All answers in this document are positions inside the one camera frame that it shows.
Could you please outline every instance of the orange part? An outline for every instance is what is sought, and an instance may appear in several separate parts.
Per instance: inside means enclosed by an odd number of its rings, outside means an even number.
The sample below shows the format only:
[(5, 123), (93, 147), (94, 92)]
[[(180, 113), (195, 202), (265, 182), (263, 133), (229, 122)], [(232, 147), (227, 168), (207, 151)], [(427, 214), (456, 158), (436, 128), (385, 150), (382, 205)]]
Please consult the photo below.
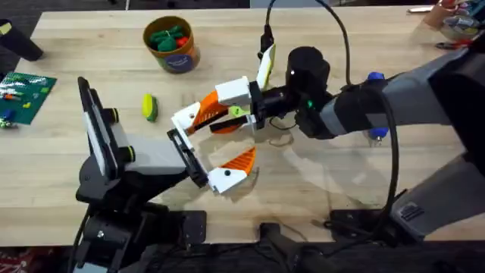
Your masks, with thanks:
[(235, 159), (221, 166), (221, 168), (229, 168), (234, 170), (244, 171), (247, 175), (252, 170), (252, 166), (255, 164), (256, 159), (256, 147), (245, 151)]
[(222, 128), (222, 129), (214, 131), (212, 133), (232, 133), (233, 131), (235, 131), (237, 128), (239, 128), (241, 126), (242, 126), (241, 124), (237, 124), (237, 125)]
[(217, 91), (214, 90), (208, 94), (201, 102), (200, 109), (194, 118), (192, 126), (187, 129), (189, 133), (194, 133), (196, 131), (195, 126), (207, 121), (209, 118), (227, 110), (227, 106), (219, 103), (219, 97), (217, 96)]

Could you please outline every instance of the green play dough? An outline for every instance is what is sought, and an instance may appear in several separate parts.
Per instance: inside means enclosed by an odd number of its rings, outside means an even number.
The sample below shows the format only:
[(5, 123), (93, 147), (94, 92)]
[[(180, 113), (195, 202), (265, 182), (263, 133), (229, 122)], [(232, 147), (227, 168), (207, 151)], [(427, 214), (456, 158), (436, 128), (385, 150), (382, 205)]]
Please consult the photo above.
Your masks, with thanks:
[(176, 38), (183, 37), (182, 27), (175, 26), (169, 30), (162, 30), (150, 36), (150, 43), (160, 52), (171, 52), (177, 49)]

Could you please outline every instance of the green lego baseplate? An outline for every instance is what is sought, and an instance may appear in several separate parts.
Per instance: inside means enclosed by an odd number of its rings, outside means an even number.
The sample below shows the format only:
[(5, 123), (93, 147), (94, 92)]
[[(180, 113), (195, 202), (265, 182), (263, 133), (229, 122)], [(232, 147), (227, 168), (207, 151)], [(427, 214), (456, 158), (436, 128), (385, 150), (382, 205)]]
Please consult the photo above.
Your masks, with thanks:
[(0, 96), (17, 94), (15, 99), (0, 99), (0, 116), (8, 109), (13, 110), (10, 120), (18, 124), (30, 124), (57, 79), (22, 73), (8, 73), (0, 83)]

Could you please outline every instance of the wooden table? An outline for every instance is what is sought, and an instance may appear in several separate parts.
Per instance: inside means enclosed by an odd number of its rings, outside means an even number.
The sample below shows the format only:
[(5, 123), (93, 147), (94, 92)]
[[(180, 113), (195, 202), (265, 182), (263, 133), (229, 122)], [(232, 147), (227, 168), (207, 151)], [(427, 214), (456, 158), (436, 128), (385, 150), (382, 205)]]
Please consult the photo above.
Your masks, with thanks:
[[(441, 38), (419, 27), (422, 17), (407, 15), (406, 9), (336, 8), (349, 32), (354, 82), (370, 71), (390, 76), (442, 54), (432, 46)], [(125, 131), (165, 139), (175, 111), (203, 98), (215, 84), (242, 75), (255, 78), (265, 12), (44, 13), (33, 39), (45, 57), (33, 63), (22, 60), (17, 71), (57, 77), (58, 83), (31, 126), (0, 132), (0, 246), (73, 241), (86, 207), (74, 198), (77, 175), (88, 155), (78, 76), (90, 81), (106, 107), (119, 109)], [(142, 43), (144, 26), (169, 14), (192, 24), (202, 53), (199, 66), (188, 74), (165, 73)], [(291, 49), (311, 45), (330, 62), (329, 86), (337, 92), (344, 84), (344, 48), (333, 18), (324, 9), (274, 10), (271, 25), (277, 41), (271, 83), (284, 83)], [(159, 98), (157, 124), (141, 115), (144, 93)], [(291, 125), (293, 118), (283, 123)], [(291, 139), (292, 145), (281, 145)], [(210, 136), (205, 131), (192, 141), (205, 162), (217, 164), (254, 140), (238, 133)], [(207, 211), (211, 243), (252, 242), (263, 221), (280, 222), (285, 233), (297, 240), (329, 241), (329, 232), (312, 222), (326, 218), (330, 208), (380, 207), (385, 201), (389, 140), (370, 148), (362, 133), (318, 141), (305, 138), (298, 129), (280, 132), (268, 127), (255, 141), (257, 174), (227, 196), (215, 196), (185, 180), (155, 201), (172, 209)], [(400, 127), (399, 141), (399, 189), (418, 184), (463, 150), (453, 129), (439, 125)], [(484, 226), (485, 219), (479, 216), (443, 228), (429, 239), (483, 239)]]

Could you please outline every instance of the yellow green toy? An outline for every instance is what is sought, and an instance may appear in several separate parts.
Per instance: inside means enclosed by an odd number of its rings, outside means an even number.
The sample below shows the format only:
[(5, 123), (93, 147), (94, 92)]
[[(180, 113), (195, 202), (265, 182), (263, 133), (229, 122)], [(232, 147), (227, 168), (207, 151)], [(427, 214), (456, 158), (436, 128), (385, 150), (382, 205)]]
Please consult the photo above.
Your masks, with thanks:
[(157, 99), (154, 96), (150, 94), (145, 94), (143, 96), (142, 114), (147, 121), (155, 122), (157, 120), (158, 104)]

